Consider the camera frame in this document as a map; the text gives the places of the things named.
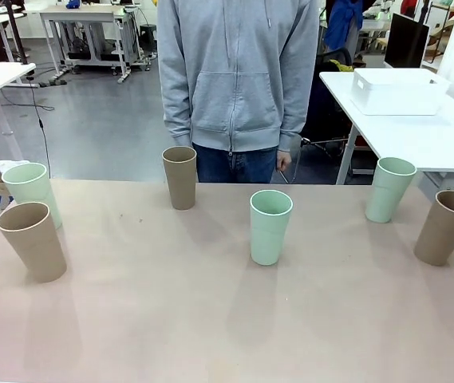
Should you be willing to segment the person's left hand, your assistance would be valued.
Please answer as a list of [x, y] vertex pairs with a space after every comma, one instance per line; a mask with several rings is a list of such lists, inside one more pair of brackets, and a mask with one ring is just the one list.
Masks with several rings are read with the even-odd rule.
[[292, 159], [291, 154], [289, 152], [284, 152], [280, 150], [277, 151], [276, 169], [279, 172], [284, 172], [285, 170], [287, 170], [291, 163]]

